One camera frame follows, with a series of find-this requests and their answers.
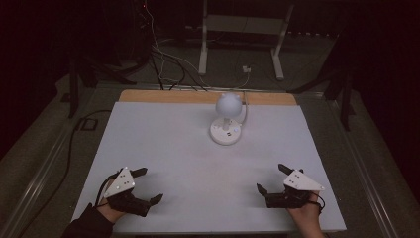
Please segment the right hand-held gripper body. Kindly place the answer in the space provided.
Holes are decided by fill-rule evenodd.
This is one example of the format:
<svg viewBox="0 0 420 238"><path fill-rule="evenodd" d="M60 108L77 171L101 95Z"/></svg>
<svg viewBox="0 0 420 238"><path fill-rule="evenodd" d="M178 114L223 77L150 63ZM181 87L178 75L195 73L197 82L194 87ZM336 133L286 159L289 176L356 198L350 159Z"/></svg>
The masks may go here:
<svg viewBox="0 0 420 238"><path fill-rule="evenodd" d="M286 175L283 185L283 192L269 193L265 197L268 208L300 208L309 202L312 192L325 189L323 185L298 170L293 170L289 176Z"/></svg>

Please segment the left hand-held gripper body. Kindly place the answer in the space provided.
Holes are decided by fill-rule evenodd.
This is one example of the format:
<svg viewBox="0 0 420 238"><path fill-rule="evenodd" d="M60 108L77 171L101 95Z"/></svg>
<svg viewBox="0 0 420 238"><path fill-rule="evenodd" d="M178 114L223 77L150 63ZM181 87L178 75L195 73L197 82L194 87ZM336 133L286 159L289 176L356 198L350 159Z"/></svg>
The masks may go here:
<svg viewBox="0 0 420 238"><path fill-rule="evenodd" d="M103 194L109 205L118 211L146 217L151 207L149 201L140 200L132 195L136 183L128 168L122 168L111 176L110 184Z"/></svg>

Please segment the white round-headed desk lamp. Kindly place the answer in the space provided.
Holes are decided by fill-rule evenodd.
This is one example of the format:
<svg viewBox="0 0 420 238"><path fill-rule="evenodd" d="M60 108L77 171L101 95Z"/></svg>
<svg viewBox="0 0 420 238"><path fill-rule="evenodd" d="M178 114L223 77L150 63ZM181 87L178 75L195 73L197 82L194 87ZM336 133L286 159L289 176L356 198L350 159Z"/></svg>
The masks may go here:
<svg viewBox="0 0 420 238"><path fill-rule="evenodd" d="M223 146L236 144L241 137L241 124L235 120L242 113L241 97L235 93L222 93L216 103L219 117L209 128L212 140Z"/></svg>

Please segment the person's left hand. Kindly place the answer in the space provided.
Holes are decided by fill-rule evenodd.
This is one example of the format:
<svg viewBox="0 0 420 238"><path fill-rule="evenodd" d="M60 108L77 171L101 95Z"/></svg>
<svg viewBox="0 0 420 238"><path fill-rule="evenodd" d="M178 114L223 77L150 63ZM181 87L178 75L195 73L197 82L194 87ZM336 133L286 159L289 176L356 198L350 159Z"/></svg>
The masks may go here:
<svg viewBox="0 0 420 238"><path fill-rule="evenodd" d="M113 209L106 198L102 198L99 205L96 209L110 222L116 223L120 220L123 216L126 215L125 212L121 212L118 210Z"/></svg>

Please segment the person's right hand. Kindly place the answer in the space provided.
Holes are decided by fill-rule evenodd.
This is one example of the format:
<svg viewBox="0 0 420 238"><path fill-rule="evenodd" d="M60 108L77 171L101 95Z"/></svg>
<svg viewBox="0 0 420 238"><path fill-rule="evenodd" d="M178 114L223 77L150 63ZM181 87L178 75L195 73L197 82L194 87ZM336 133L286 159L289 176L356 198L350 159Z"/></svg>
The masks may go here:
<svg viewBox="0 0 420 238"><path fill-rule="evenodd" d="M301 232L314 233L320 231L320 204L318 203L318 194L312 192L309 202L300 208L287 208L287 212L291 216L294 223Z"/></svg>

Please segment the white table mat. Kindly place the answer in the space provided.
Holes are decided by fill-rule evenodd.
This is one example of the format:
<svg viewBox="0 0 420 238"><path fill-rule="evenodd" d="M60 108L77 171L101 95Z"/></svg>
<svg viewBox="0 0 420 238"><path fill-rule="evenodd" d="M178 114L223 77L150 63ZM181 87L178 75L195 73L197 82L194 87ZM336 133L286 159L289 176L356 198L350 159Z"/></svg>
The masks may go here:
<svg viewBox="0 0 420 238"><path fill-rule="evenodd" d="M345 229L300 107L250 106L241 139L231 146L210 138L216 116L212 104L116 103L74 213L120 168L145 168L134 195L162 200L146 217L123 217L117 233L285 233L295 228L290 216L267 207L257 190L281 191L285 175L277 167L284 164L323 185L322 229Z"/></svg>

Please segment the black stand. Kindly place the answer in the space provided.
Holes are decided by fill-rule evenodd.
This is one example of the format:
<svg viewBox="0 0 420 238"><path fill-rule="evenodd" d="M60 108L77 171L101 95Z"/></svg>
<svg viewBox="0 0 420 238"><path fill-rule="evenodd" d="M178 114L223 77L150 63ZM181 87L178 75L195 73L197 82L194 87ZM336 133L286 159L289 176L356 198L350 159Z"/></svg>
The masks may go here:
<svg viewBox="0 0 420 238"><path fill-rule="evenodd" d="M349 116L353 113L351 106L351 95L353 86L353 74L354 67L343 67L339 69L333 69L316 79L305 83L297 88L287 89L287 93L300 94L303 93L316 85L328 81L329 84L323 95L326 100L336 100L338 96L341 96L341 107L340 107L340 122L346 131L350 130Z"/></svg>
<svg viewBox="0 0 420 238"><path fill-rule="evenodd" d="M85 87L95 87L98 83L94 75L94 70L110 76L113 80L126 85L135 85L129 79L126 79L121 74L113 71L105 64L99 62L88 55L70 55L69 56L69 113L68 117L72 118L79 106L79 85L78 82L82 81Z"/></svg>

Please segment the white metal stand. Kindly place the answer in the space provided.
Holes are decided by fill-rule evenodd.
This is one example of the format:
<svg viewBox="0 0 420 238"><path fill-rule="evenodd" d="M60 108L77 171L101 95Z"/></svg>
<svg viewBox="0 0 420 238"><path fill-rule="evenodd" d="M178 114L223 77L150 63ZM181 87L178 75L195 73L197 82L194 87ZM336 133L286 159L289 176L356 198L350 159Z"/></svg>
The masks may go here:
<svg viewBox="0 0 420 238"><path fill-rule="evenodd" d="M202 7L202 38L199 57L198 73L205 75L207 71L208 32L229 32L277 35L277 44L270 50L271 60L277 80L284 80L284 73L280 62L282 48L289 21L294 10L293 3L287 3L285 15L280 18L261 18L249 16L217 15L208 12L208 0L203 0Z"/></svg>

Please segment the metal frame rail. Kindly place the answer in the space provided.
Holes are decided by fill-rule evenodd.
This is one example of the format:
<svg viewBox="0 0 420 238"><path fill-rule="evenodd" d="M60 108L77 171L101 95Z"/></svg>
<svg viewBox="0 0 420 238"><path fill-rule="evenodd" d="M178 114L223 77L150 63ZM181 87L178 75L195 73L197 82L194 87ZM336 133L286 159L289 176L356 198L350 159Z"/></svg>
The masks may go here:
<svg viewBox="0 0 420 238"><path fill-rule="evenodd" d="M92 88L81 90L74 118L67 116L67 103L54 100L0 162L0 213L6 214L0 238L19 237L77 117L94 93Z"/></svg>
<svg viewBox="0 0 420 238"><path fill-rule="evenodd" d="M367 201L370 206L370 210L374 214L375 220L381 230L384 238L400 238L397 234L395 226L391 221L388 212L382 202L382 199L374 186L374 183L368 173L368 169L363 161L363 157L355 143L351 133L347 131L340 120L340 107L335 101L326 101L332 116L335 120L335 124L338 126L338 131L341 134L342 139L346 148L350 151L351 161L356 168L356 174L362 185L362 188L367 197Z"/></svg>

